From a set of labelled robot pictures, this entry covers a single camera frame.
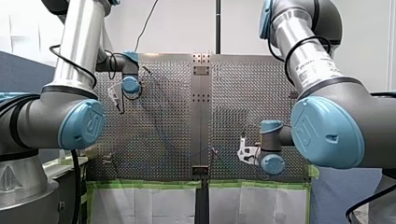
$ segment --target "pegboard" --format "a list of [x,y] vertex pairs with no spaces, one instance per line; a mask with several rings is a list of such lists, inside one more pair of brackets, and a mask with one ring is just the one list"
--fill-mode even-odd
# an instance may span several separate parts
[[140,69],[143,93],[125,101],[124,115],[107,97],[120,74],[113,80],[108,73],[97,74],[106,127],[90,180],[191,180],[191,167],[199,164],[208,165],[214,179],[306,181],[307,166],[293,147],[283,148],[286,171],[276,178],[242,163],[236,154],[241,132],[247,134],[247,146],[253,146],[263,119],[289,122],[293,88],[281,63],[271,57],[210,55],[208,74],[197,76],[196,55],[139,57],[151,74]]
[[124,99],[125,114],[114,106],[107,89],[120,82],[98,73],[96,92],[106,111],[106,126],[98,140],[98,157],[88,178],[191,180],[190,55],[140,55],[143,92]]
[[307,165],[294,147],[282,148],[286,170],[278,176],[240,162],[235,153],[242,132],[246,133],[247,146],[260,142],[263,119],[290,124],[294,105],[290,93],[294,88],[285,77],[283,63],[271,57],[214,55],[211,68],[211,178],[306,181]]

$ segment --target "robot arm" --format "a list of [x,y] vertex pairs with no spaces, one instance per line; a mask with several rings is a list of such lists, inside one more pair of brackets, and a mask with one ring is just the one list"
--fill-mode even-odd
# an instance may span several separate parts
[[337,68],[319,40],[338,45],[341,19],[330,0],[267,0],[261,38],[287,59],[286,69],[299,92],[291,114],[291,137],[315,165],[396,168],[396,102],[374,98]]

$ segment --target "white wall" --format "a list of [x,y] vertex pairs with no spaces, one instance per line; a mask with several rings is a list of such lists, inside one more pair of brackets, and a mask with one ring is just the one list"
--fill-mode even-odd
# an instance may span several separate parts
[[0,50],[55,65],[49,51],[60,44],[64,26],[41,0],[0,0]]
[[[345,75],[360,79],[369,91],[396,89],[396,45],[392,42],[396,29],[391,17],[395,3],[333,1],[344,23],[343,42],[335,52],[337,65]],[[115,51],[134,49],[153,3],[154,0],[121,0],[121,5],[113,7],[106,18],[106,28]],[[214,52],[215,3],[160,0],[138,52]],[[61,41],[63,26],[59,20],[48,13],[40,0],[0,0],[0,4],[0,50],[54,65],[56,58],[48,47]],[[269,55],[266,42],[258,36],[262,4],[263,0],[222,1],[222,53]]]
[[[106,18],[115,51],[134,49],[154,0],[123,0]],[[215,49],[215,1],[160,0],[138,52],[208,53]]]
[[[134,48],[153,1],[122,1],[113,9],[106,27],[115,50]],[[389,71],[392,0],[333,1],[344,24],[343,42],[335,52],[337,65],[369,91],[385,91],[393,73]],[[221,53],[269,55],[258,35],[262,4],[263,0],[222,1]],[[215,0],[160,0],[139,52],[215,51],[214,15]]]
[[335,52],[338,67],[346,76],[359,78],[369,91],[385,91],[392,76],[389,32],[393,0],[332,1],[344,24],[343,42]]

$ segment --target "blue joint cap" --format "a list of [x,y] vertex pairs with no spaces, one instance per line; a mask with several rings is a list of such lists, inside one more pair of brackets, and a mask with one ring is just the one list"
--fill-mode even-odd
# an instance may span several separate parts
[[262,121],[262,133],[271,133],[283,128],[283,121],[278,119],[265,119]]
[[364,157],[364,139],[356,121],[337,103],[317,96],[299,101],[291,112],[295,146],[318,166],[349,169]]
[[280,175],[285,170],[285,161],[276,154],[271,154],[260,162],[260,166],[268,175]]
[[271,23],[271,10],[273,0],[265,0],[264,6],[262,7],[262,16],[260,18],[260,31],[259,36],[261,39],[268,39],[269,29]]
[[122,79],[122,90],[128,94],[137,94],[140,91],[140,83],[134,76],[128,76]]
[[121,3],[121,0],[110,0],[110,4],[113,6],[117,6]]
[[96,100],[84,100],[65,117],[58,134],[62,149],[84,149],[92,146],[105,125],[105,110]]
[[122,54],[131,59],[132,61],[139,63],[139,55],[136,52],[131,50],[125,50]]

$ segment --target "black cable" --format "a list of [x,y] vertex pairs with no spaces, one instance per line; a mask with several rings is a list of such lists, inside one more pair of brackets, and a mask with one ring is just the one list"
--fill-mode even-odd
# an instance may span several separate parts
[[38,98],[40,98],[40,96],[37,94],[24,94],[5,100],[2,104],[0,104],[0,118],[2,118],[10,109],[16,106],[19,102],[29,99],[36,100]]
[[386,92],[372,92],[370,93],[374,97],[388,97],[388,98],[396,98],[396,92],[386,91]]
[[396,190],[396,185],[393,185],[392,187],[390,187],[388,189],[384,189],[384,190],[378,192],[377,194],[375,194],[367,199],[364,199],[363,201],[353,205],[348,210],[346,210],[346,219],[348,220],[349,223],[352,223],[352,219],[351,219],[350,215],[353,213],[353,211],[355,211],[356,209],[358,209],[359,207],[361,207],[367,203],[371,203],[372,201],[375,201],[375,200],[393,192],[394,190]]
[[117,67],[118,67],[117,59],[113,52],[106,50],[106,49],[105,49],[105,52],[110,54],[110,70],[111,71],[108,71],[108,79],[113,80],[117,74]]
[[272,44],[271,44],[271,26],[272,26],[272,17],[273,17],[273,6],[276,4],[276,0],[271,0],[271,9],[270,9],[270,25],[268,26],[268,49],[270,50],[272,56],[276,59],[278,59],[281,62],[284,62],[284,60],[282,58],[280,58],[279,56],[277,56],[274,53],[274,50],[272,48]]
[[78,164],[78,155],[76,150],[72,150],[73,167],[75,172],[75,208],[73,212],[72,224],[78,223],[79,207],[81,205],[81,171]]
[[55,49],[58,49],[60,46],[61,46],[61,45],[54,45],[54,46],[51,46],[51,47],[49,47],[49,50],[50,50],[53,54],[55,54],[58,58],[64,60],[64,61],[67,62],[67,63],[70,63],[70,64],[73,65],[75,68],[77,68],[77,69],[83,71],[84,73],[86,73],[86,74],[88,74],[90,77],[92,77],[92,78],[93,78],[93,85],[92,85],[92,88],[94,89],[95,86],[96,86],[96,84],[97,84],[97,82],[98,82],[98,80],[96,79],[96,76],[95,76],[92,72],[90,72],[88,69],[81,67],[80,65],[78,65],[78,64],[76,64],[76,63],[74,63],[74,62],[72,62],[72,61],[70,61],[70,60],[68,60],[68,59],[66,59],[64,56],[62,56],[60,53],[58,53]]
[[142,37],[143,33],[145,33],[146,27],[148,26],[148,23],[149,23],[149,18],[151,17],[155,6],[157,6],[157,3],[158,3],[158,0],[155,0],[154,5],[152,6],[150,13],[148,14],[148,18],[146,19],[145,26],[143,27],[142,33],[140,33],[139,37],[137,38],[136,47],[134,48],[134,52],[137,52],[137,48],[139,47],[140,37]]
[[328,40],[327,38],[325,38],[325,37],[323,37],[323,36],[320,36],[320,35],[312,35],[312,36],[309,36],[309,37],[307,37],[307,38],[305,38],[305,39],[302,39],[302,40],[298,41],[298,42],[289,50],[289,53],[288,53],[288,55],[287,55],[286,58],[285,58],[285,74],[286,74],[286,78],[288,79],[289,83],[291,83],[291,85],[293,85],[293,86],[294,86],[294,82],[293,82],[293,80],[291,79],[290,74],[289,74],[289,61],[290,61],[291,55],[294,53],[295,50],[297,50],[297,48],[299,48],[300,46],[302,46],[303,44],[305,44],[306,41],[312,40],[312,39],[318,39],[318,40],[319,40],[319,43],[320,43],[320,40],[323,40],[323,41],[326,43],[327,47],[328,47],[328,52],[330,53],[330,50],[332,50],[332,43],[330,42],[330,40]]

